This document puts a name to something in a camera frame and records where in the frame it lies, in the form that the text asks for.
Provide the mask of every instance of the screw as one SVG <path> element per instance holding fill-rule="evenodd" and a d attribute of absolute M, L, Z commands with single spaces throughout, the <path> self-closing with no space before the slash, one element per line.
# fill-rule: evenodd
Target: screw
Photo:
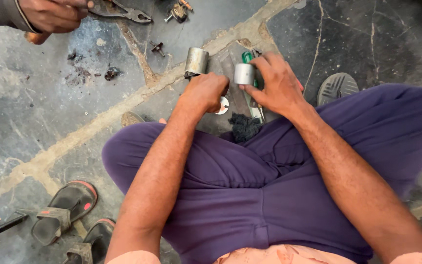
<path fill-rule="evenodd" d="M 164 54 L 164 52 L 162 52 L 162 42 L 161 43 L 159 43 L 159 44 L 156 44 L 156 43 L 154 43 L 154 41 L 149 41 L 149 43 L 151 44 L 151 45 L 153 45 L 154 46 L 154 48 L 152 48 L 152 52 L 159 52 L 160 53 L 160 55 L 162 56 L 162 57 L 165 57 L 166 55 Z"/>
<path fill-rule="evenodd" d="M 173 17 L 173 15 L 171 14 L 168 18 L 164 19 L 164 21 L 165 21 L 166 23 L 168 23 L 168 22 L 169 22 L 169 20 L 171 20 L 171 19 L 172 19 L 172 17 Z"/>

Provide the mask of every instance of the purple pants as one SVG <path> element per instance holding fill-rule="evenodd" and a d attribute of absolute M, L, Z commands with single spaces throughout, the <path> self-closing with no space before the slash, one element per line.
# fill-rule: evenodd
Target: purple pants
<path fill-rule="evenodd" d="M 422 88 L 381 85 L 316 110 L 397 195 L 411 189 L 422 170 Z M 130 125 L 105 144 L 105 169 L 124 194 L 163 128 Z M 309 246 L 357 263 L 372 257 L 285 118 L 242 144 L 197 131 L 162 236 L 184 264 L 210 264 L 236 249 L 276 244 Z"/>

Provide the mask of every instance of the cement floor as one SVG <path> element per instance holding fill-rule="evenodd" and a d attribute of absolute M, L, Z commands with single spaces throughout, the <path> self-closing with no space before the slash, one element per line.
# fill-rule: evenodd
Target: cement floor
<path fill-rule="evenodd" d="M 279 51 L 312 104 L 322 81 L 341 71 L 361 89 L 387 82 L 422 86 L 422 1 L 195 0 L 195 12 L 183 24 L 163 21 L 172 1 L 122 3 L 155 23 L 89 16 L 78 30 L 52 35 L 40 46 L 0 27 L 0 217 L 15 210 L 31 216 L 0 234 L 0 264 L 61 263 L 97 219 L 116 218 L 123 194 L 103 168 L 102 146 L 120 129 L 125 111 L 149 121 L 169 117 L 187 84 L 182 75 L 191 46 L 211 56 L 252 47 Z M 164 43 L 165 58 L 150 51 L 150 40 Z M 74 48 L 82 60 L 66 60 Z M 222 72 L 216 59 L 209 69 Z M 94 76 L 109 64 L 122 74 L 110 82 Z M 206 115 L 198 129 L 228 131 L 235 105 L 230 108 L 222 116 Z M 96 186 L 97 205 L 42 247 L 30 235 L 35 214 L 74 179 Z M 422 223 L 422 174 L 406 203 Z M 161 262 L 179 263 L 166 242 Z"/>

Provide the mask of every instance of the dark jacket sleeve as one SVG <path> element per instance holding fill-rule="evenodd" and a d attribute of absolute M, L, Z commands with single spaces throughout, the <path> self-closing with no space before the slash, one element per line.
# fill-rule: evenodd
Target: dark jacket sleeve
<path fill-rule="evenodd" d="M 40 33 L 27 20 L 18 0 L 0 0 L 0 26 L 9 26 L 26 32 Z"/>

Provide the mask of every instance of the metal cylinder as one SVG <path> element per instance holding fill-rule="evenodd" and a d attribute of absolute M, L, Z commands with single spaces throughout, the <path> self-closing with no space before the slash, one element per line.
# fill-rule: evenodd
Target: metal cylinder
<path fill-rule="evenodd" d="M 185 63 L 185 73 L 204 74 L 208 66 L 208 51 L 197 47 L 188 49 L 187 62 Z"/>
<path fill-rule="evenodd" d="M 253 85 L 255 67 L 247 63 L 237 63 L 234 72 L 234 82 L 239 85 Z"/>

